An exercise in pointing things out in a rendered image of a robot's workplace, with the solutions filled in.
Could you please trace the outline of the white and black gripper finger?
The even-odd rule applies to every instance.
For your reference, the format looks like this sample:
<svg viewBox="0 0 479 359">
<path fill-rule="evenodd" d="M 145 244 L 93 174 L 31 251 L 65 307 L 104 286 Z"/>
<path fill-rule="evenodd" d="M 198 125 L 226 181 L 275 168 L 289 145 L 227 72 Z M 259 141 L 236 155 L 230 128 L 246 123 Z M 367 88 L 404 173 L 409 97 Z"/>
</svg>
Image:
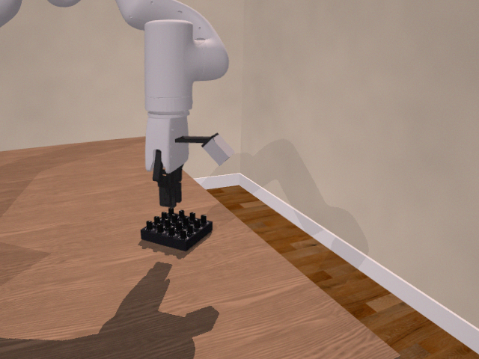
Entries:
<svg viewBox="0 0 479 359">
<path fill-rule="evenodd" d="M 176 187 L 177 203 L 180 203 L 182 201 L 181 180 L 183 165 L 181 165 L 178 169 L 174 171 L 174 187 Z"/>
<path fill-rule="evenodd" d="M 164 176 L 164 175 L 168 175 Z M 163 170 L 162 152 L 156 150 L 153 181 L 157 181 L 159 187 L 159 205 L 174 208 L 176 203 L 176 187 L 174 187 L 174 172 L 167 174 Z"/>
</svg>

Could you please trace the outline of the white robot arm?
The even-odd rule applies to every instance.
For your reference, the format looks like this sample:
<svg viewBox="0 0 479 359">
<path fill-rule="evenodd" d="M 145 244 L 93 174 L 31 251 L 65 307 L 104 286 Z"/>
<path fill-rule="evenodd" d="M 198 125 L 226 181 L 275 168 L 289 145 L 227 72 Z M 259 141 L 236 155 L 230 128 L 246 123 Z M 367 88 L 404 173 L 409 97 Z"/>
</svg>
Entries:
<svg viewBox="0 0 479 359">
<path fill-rule="evenodd" d="M 115 1 L 126 23 L 144 31 L 145 110 L 182 114 L 192 109 L 193 82 L 219 79 L 228 70 L 228 53 L 215 29 L 199 12 L 176 0 Z M 0 0 L 0 28 L 16 16 L 21 4 L 22 0 Z M 219 133 L 182 136 L 175 143 L 203 143 L 219 166 L 235 153 Z"/>
</svg>

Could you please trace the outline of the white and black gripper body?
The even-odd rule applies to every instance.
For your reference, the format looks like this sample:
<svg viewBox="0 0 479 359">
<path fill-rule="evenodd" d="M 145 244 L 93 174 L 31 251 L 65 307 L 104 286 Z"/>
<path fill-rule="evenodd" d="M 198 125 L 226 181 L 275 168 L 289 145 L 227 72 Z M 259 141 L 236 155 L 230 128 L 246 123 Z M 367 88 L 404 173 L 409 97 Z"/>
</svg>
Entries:
<svg viewBox="0 0 479 359">
<path fill-rule="evenodd" d="M 189 143 L 175 143 L 175 139 L 189 136 L 188 115 L 189 111 L 182 114 L 153 114 L 151 111 L 147 113 L 145 138 L 145 168 L 147 171 L 153 171 L 156 150 L 162 152 L 163 168 L 167 174 L 187 162 Z"/>
</svg>

